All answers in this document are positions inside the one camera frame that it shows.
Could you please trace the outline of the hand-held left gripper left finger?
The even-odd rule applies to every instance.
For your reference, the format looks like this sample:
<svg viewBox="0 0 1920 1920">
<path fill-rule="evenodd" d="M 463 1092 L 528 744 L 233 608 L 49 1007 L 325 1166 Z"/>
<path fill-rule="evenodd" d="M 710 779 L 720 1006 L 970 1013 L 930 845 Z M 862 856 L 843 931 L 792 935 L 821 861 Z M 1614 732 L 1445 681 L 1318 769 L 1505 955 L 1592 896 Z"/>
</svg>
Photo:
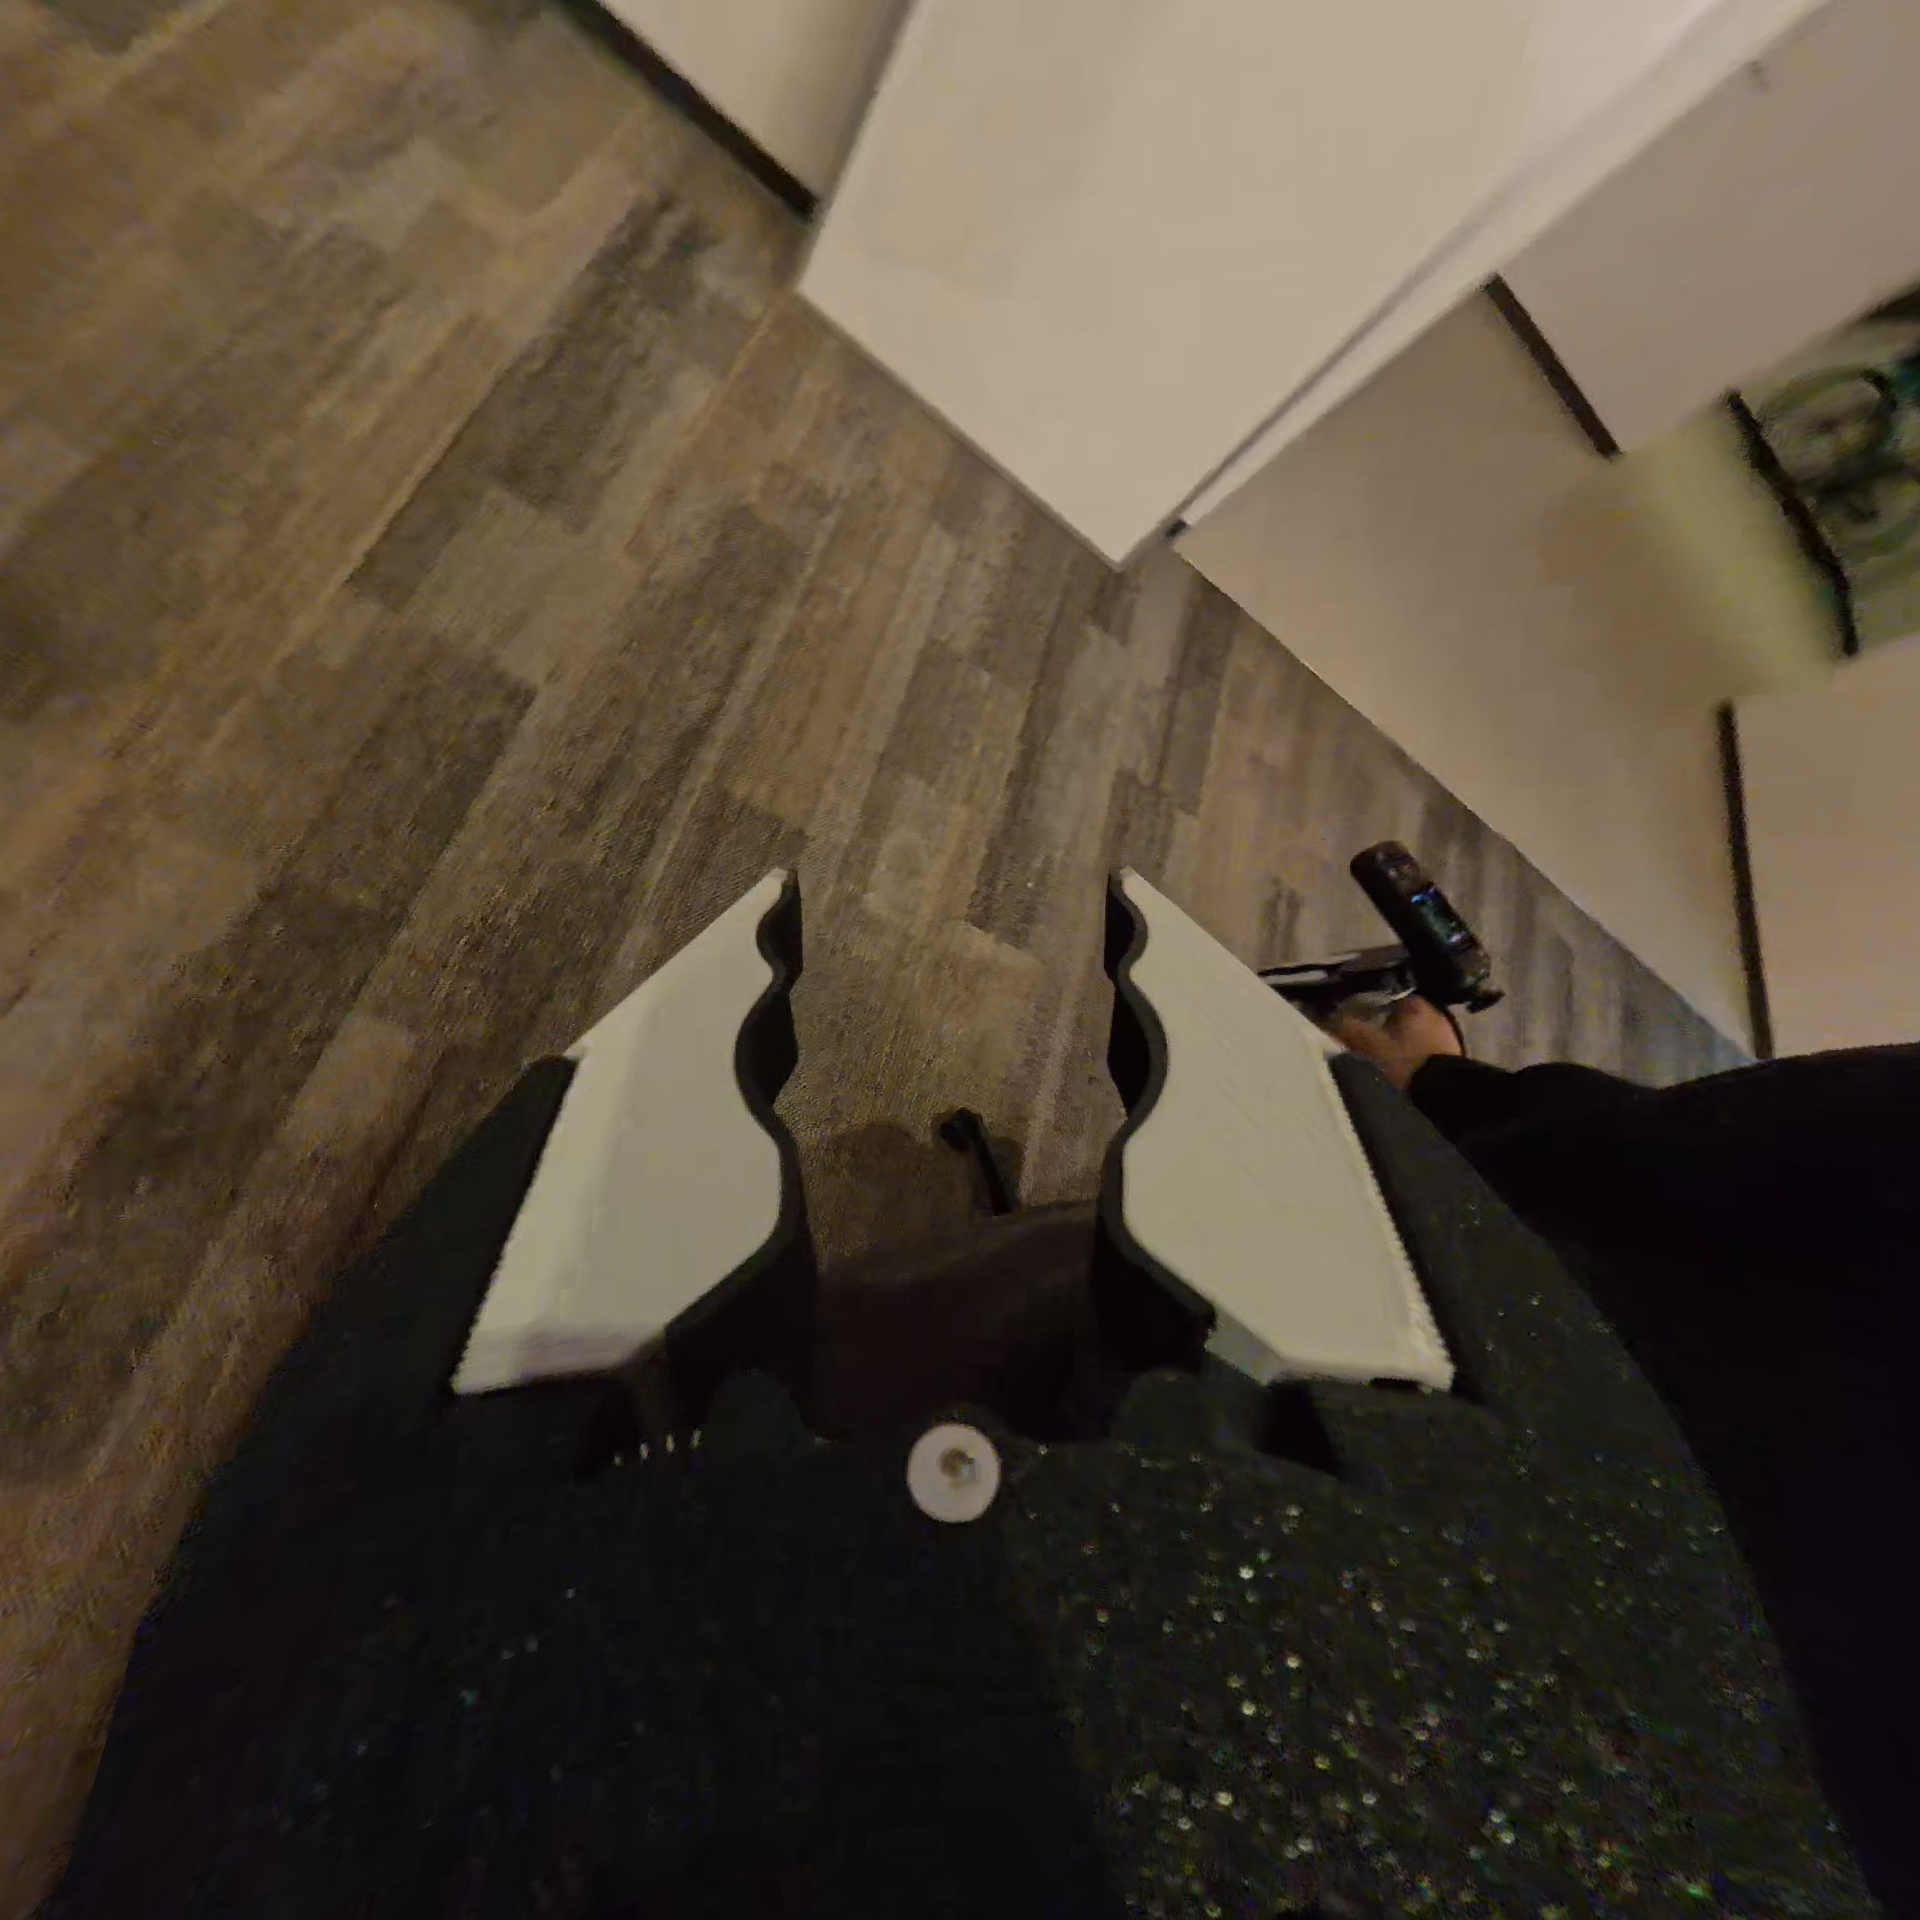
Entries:
<svg viewBox="0 0 1920 1920">
<path fill-rule="evenodd" d="M 774 868 L 566 1049 L 454 1393 L 659 1359 L 703 1400 L 733 1369 L 803 1359 L 818 1268 L 776 1115 L 799 974 L 799 878 Z"/>
</svg>

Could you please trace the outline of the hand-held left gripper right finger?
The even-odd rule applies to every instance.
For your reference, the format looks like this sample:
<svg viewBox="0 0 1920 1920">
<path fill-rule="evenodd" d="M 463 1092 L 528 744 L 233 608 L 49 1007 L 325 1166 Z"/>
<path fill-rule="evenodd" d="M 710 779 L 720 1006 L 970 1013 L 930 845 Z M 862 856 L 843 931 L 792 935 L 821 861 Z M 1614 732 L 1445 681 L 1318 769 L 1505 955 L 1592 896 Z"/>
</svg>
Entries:
<svg viewBox="0 0 1920 1920">
<path fill-rule="evenodd" d="M 1137 871 L 1107 880 L 1101 964 L 1119 1359 L 1447 1393 L 1455 1364 L 1337 1078 L 1351 1059 Z"/>
</svg>

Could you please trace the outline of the person's right forearm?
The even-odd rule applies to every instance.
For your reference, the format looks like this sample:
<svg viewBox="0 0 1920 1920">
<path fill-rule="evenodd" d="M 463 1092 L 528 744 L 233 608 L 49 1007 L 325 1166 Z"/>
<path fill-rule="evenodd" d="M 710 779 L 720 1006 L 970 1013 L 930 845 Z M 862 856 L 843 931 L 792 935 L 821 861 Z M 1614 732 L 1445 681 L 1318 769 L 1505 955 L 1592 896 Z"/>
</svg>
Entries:
<svg viewBox="0 0 1920 1920">
<path fill-rule="evenodd" d="M 1867 1886 L 1914 1915 L 1914 1044 L 1670 1088 L 1439 1056 L 1408 1097 L 1658 1390 Z"/>
</svg>

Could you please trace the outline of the person's right hand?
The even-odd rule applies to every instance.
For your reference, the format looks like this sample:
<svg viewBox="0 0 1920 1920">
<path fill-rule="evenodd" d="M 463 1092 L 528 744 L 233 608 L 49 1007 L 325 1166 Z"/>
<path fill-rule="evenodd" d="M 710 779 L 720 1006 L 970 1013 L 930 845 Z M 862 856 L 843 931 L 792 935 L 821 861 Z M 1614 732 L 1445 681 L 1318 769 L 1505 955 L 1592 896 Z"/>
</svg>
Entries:
<svg viewBox="0 0 1920 1920">
<path fill-rule="evenodd" d="M 1419 995 L 1393 1001 L 1379 1014 L 1342 1009 L 1327 1021 L 1327 1032 L 1346 1052 L 1378 1068 L 1385 1081 L 1403 1092 L 1409 1089 L 1424 1068 L 1467 1056 L 1450 1009 Z"/>
</svg>

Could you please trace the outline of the green wall picture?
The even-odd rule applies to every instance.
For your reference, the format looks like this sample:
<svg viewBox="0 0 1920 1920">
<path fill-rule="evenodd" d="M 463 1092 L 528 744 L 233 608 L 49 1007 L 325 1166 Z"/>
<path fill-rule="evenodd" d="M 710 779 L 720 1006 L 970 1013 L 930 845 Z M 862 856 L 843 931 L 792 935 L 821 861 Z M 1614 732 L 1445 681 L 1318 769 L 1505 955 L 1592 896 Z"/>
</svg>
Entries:
<svg viewBox="0 0 1920 1920">
<path fill-rule="evenodd" d="M 1727 407 L 1815 568 L 1839 655 L 1914 636 L 1917 288 L 1749 379 Z"/>
</svg>

